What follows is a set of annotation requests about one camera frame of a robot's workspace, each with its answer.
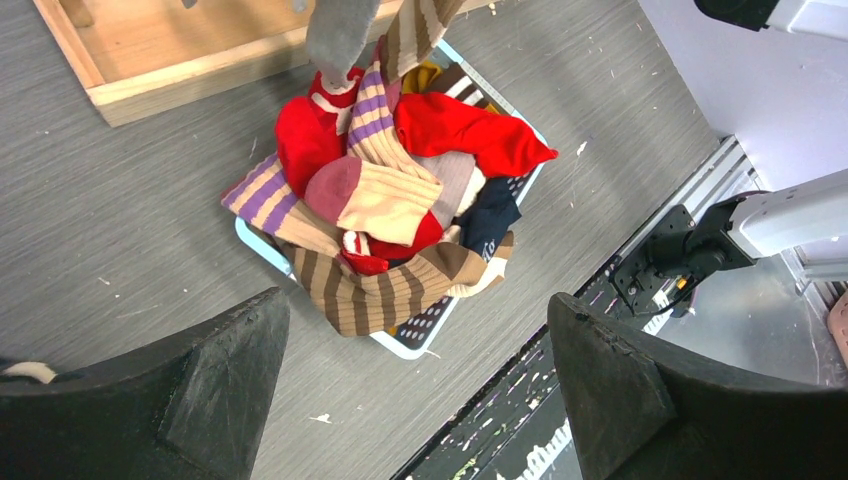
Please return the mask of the wooden hanger stand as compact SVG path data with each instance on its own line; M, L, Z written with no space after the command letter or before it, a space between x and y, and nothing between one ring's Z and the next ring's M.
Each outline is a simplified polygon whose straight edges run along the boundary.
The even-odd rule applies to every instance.
M314 8L311 1L33 4L112 127L305 64Z

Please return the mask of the red sock in basket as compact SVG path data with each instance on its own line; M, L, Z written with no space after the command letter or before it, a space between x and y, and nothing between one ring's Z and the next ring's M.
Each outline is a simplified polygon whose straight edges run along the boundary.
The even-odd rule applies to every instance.
M403 95L394 123L408 153L421 157L470 154L488 178L523 176L559 156L525 121L438 92Z

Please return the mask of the navy sock in basket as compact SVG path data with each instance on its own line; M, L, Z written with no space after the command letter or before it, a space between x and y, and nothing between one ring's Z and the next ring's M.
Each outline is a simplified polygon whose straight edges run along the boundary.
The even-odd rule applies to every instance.
M460 244L490 261L511 225L521 218L511 178L489 179L471 207L456 219Z

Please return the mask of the brown beige striped sock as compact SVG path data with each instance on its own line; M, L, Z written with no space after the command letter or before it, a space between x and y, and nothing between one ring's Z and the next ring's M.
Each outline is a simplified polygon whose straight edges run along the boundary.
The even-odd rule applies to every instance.
M338 258L283 247L295 277L342 336L368 336L427 312L444 297L467 298L499 283L514 247L507 232L484 256L451 242L430 246L383 273L355 273Z

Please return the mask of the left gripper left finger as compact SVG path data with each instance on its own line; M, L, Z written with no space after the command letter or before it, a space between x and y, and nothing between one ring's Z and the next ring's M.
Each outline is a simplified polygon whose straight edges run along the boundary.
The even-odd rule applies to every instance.
M281 368L277 287L202 323L60 373L1 362L5 479L247 479Z

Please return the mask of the beige maroon-toe sock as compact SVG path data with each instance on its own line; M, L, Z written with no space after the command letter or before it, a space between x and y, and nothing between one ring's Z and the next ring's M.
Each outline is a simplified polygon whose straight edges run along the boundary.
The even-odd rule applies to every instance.
M441 192L438 181L345 156L312 176L304 201L340 229L410 246Z

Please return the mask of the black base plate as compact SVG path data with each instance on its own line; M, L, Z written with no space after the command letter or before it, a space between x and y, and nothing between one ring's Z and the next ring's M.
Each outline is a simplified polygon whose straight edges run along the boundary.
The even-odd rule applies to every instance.
M656 335L691 310L690 281L648 279L647 238L690 230L683 205L654 217L575 295ZM578 479L552 341L542 327L396 473L397 479Z

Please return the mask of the brown striped hanging sock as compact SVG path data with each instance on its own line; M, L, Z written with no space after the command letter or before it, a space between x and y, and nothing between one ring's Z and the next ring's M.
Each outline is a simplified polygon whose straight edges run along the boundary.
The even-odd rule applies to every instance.
M381 41L384 79L394 83L424 61L463 5L463 0L403 1Z

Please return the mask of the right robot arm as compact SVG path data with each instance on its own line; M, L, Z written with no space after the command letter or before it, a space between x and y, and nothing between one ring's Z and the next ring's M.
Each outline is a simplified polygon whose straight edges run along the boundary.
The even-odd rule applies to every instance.
M731 238L748 255L847 251L847 5L799 3L789 26L752 31L701 1L642 5L709 125L734 136L767 192L743 201Z

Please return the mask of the grey white hanging sock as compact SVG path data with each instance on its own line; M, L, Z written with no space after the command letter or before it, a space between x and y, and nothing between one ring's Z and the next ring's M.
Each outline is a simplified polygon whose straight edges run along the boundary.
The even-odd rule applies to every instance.
M332 86L347 75L367 43L380 0L317 0L306 35L310 61Z

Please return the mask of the purple striped beige sock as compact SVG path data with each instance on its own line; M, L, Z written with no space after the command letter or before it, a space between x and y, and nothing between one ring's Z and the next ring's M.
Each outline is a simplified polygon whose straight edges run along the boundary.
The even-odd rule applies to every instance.
M384 259L407 258L440 240L442 227L431 209L420 223L414 243L403 246L340 229L304 201L312 176L345 156L441 184L400 143L379 61L365 70L353 68L343 87L333 87L316 76L308 95L292 99L281 110L276 137L276 154L223 195L223 206L239 218L280 239L330 256L337 254L341 237L348 232L367 241L369 254Z

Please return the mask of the grey sock in basket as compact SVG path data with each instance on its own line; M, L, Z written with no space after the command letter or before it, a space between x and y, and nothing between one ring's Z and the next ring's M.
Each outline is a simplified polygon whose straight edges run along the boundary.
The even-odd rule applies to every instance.
M413 155L413 159L437 177L443 189L431 211L443 228L462 216L476 201L486 183L471 154L451 151L435 157Z

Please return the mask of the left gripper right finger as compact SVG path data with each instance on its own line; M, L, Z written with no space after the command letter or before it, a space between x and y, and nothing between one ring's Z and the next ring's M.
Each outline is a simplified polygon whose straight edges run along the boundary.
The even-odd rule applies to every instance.
M549 335L586 479L843 479L847 392L730 366L567 293Z

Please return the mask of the light blue plastic basket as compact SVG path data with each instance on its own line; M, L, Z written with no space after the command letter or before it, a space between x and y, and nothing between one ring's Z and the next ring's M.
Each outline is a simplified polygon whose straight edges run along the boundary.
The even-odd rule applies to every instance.
M458 65L482 93L495 105L499 112L523 119L517 110L465 57L447 41L437 45L430 59L442 66ZM234 222L238 238L248 248L262 257L275 269L291 280L296 276L290 261L278 249L276 244L264 233L253 229L244 219L237 217ZM370 337L403 360L416 360L427 353L441 327L456 307L458 300L444 297L435 302L423 313L388 331L376 332Z

